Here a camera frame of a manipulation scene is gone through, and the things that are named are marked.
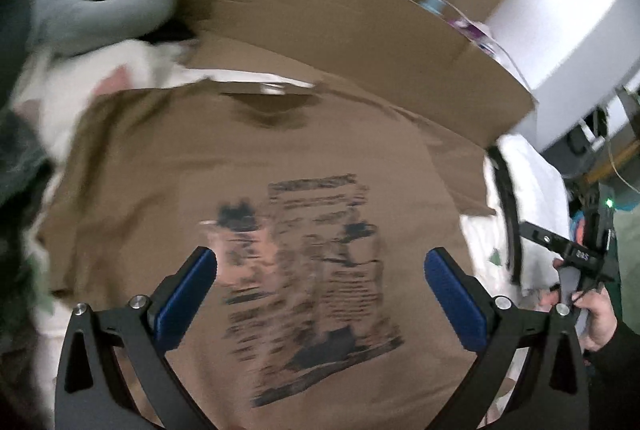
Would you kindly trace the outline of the person's right hand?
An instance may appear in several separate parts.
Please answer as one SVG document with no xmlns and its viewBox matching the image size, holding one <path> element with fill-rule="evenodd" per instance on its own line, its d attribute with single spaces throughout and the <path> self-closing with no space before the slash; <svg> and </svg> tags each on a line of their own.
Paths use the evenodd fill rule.
<svg viewBox="0 0 640 430">
<path fill-rule="evenodd" d="M 611 341 L 618 325 L 608 290 L 602 286 L 586 293 L 575 291 L 572 300 L 576 308 L 589 312 L 586 328 L 579 337 L 580 346 L 597 353 Z"/>
</svg>

